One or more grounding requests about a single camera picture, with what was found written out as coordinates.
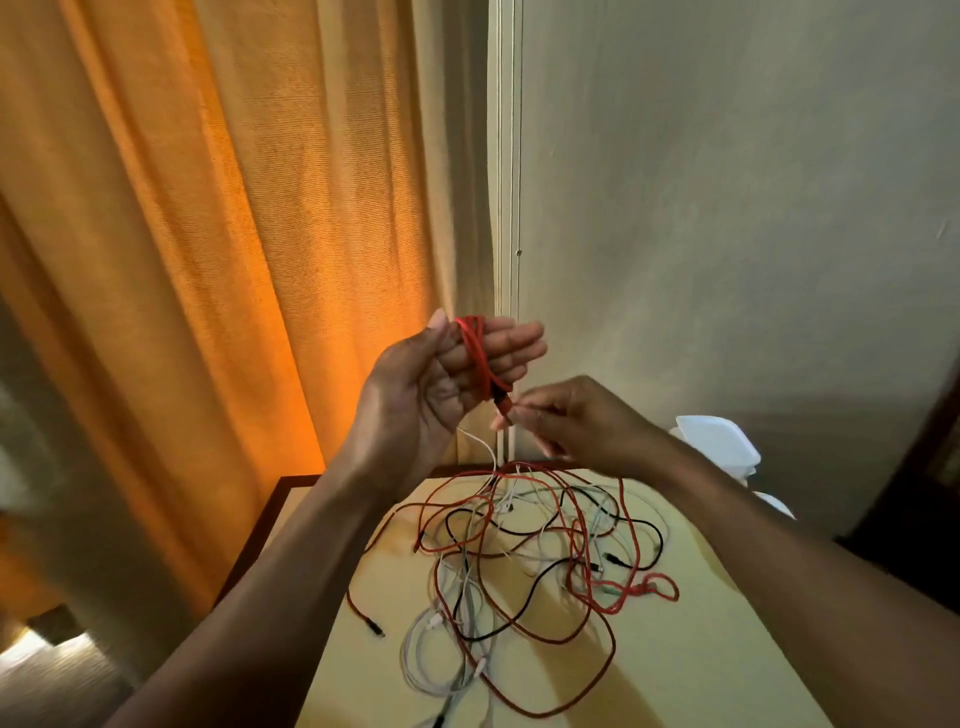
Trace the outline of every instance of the forearm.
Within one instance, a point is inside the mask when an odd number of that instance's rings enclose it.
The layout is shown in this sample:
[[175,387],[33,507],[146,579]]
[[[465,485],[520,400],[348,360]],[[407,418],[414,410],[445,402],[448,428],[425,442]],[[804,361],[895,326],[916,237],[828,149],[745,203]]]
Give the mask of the forearm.
[[960,618],[809,536],[699,453],[652,483],[704,534],[837,726],[960,725]]
[[109,726],[293,725],[388,504],[331,465],[250,571]]

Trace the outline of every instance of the right hand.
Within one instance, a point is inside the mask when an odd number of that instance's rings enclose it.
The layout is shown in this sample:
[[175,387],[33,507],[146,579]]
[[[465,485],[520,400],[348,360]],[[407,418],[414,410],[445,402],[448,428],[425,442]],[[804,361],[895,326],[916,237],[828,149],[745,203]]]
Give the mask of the right hand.
[[[613,477],[658,486],[697,452],[637,413],[589,376],[546,384],[514,399],[511,420],[533,433],[547,457],[566,457]],[[493,429],[507,426],[502,416]]]

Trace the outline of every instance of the fingernail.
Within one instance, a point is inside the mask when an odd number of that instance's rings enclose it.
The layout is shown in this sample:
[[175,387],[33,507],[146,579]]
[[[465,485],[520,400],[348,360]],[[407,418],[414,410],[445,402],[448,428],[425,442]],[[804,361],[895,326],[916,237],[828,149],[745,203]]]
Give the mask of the fingernail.
[[427,323],[427,328],[443,328],[446,326],[446,314],[442,308],[438,308],[433,312],[433,316],[430,317],[430,321]]

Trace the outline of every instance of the beige wall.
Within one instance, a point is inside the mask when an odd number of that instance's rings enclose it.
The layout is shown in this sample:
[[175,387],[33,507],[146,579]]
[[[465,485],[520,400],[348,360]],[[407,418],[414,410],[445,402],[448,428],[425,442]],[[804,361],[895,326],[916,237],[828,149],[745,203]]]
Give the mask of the beige wall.
[[530,383],[730,416],[758,486],[852,526],[960,351],[957,27],[953,0],[526,0]]

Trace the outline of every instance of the white container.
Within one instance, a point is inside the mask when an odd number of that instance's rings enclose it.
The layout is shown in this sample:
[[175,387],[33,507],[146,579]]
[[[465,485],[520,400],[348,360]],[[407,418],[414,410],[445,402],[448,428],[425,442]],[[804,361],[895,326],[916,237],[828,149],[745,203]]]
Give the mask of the white container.
[[682,415],[677,418],[677,429],[684,440],[730,477],[742,481],[756,473],[760,453],[736,423],[722,417]]

